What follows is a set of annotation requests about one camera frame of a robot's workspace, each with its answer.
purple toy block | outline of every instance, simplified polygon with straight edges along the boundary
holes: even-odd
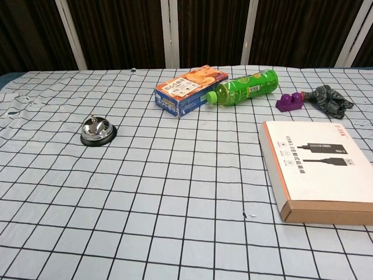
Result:
[[[292,95],[282,95],[281,99],[276,102],[276,108],[281,112],[293,111],[302,108],[303,98],[298,92],[294,92]]]

white cardboard box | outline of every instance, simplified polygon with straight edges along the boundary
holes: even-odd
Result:
[[[373,167],[341,124],[268,121],[259,139],[284,221],[373,225]]]

usb connector picture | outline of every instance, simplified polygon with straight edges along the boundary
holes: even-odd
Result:
[[[304,162],[324,162],[329,165],[336,166],[348,166],[354,165],[354,162],[351,159],[342,159],[340,157],[330,157],[328,159],[304,159]]]
[[[307,145],[298,146],[298,149],[310,150],[312,153],[343,153],[347,154],[343,145],[339,144],[322,144],[307,143]]]

grid pattern tablecloth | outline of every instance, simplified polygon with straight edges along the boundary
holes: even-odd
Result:
[[[263,121],[336,121],[373,162],[373,71],[274,69],[274,94],[181,119],[152,93],[190,69],[29,72],[5,86],[0,277],[373,279],[372,226],[281,221],[258,141]],[[345,119],[275,108],[324,83],[355,102]],[[109,145],[80,143],[91,114],[118,127]]]

orange snack box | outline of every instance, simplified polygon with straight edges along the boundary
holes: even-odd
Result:
[[[208,65],[157,85],[156,104],[181,117],[206,103],[206,93],[228,78],[228,74]]]

